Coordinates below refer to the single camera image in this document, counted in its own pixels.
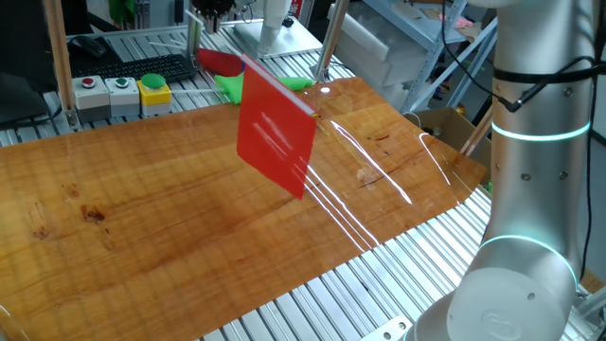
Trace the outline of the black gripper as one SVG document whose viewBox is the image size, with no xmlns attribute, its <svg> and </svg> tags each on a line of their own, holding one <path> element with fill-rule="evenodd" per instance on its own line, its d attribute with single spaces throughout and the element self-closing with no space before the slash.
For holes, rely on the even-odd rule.
<svg viewBox="0 0 606 341">
<path fill-rule="evenodd" d="M 234 0 L 191 0 L 193 4 L 192 12 L 200 22 L 202 28 L 207 34 L 217 33 L 222 21 L 229 18 L 230 12 L 235 4 Z M 204 14 L 199 9 L 213 9 L 210 16 Z"/>
</svg>

